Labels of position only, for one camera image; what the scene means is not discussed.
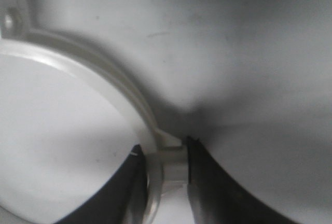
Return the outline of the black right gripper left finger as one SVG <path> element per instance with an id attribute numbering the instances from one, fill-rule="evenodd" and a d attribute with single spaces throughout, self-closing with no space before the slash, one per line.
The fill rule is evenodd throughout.
<path id="1" fill-rule="evenodd" d="M 147 196 L 145 156 L 135 145 L 107 183 L 57 223 L 142 223 Z"/>

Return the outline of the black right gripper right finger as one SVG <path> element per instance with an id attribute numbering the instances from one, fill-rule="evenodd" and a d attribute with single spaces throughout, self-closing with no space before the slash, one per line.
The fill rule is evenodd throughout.
<path id="1" fill-rule="evenodd" d="M 294 223 L 238 184 L 198 139 L 186 138 L 195 223 Z"/>

